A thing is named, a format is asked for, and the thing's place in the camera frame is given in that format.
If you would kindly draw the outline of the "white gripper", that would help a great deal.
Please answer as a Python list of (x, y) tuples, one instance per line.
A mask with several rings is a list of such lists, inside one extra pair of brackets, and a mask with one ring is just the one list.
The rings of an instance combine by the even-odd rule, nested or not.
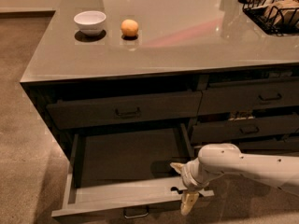
[(182, 182), (187, 190), (183, 191), (180, 212), (187, 216), (199, 198), (197, 190), (201, 190), (209, 183), (207, 172), (198, 159), (188, 161), (186, 164), (171, 162), (170, 166), (182, 177)]

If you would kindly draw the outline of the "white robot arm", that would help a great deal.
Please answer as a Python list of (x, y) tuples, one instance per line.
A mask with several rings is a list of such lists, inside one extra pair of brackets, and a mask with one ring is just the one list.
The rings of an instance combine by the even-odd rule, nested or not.
[(199, 194), (223, 175), (242, 175), (273, 188), (299, 195), (299, 158), (292, 156), (244, 154), (230, 143), (203, 146), (187, 163), (171, 162), (185, 187), (180, 212), (187, 216)]

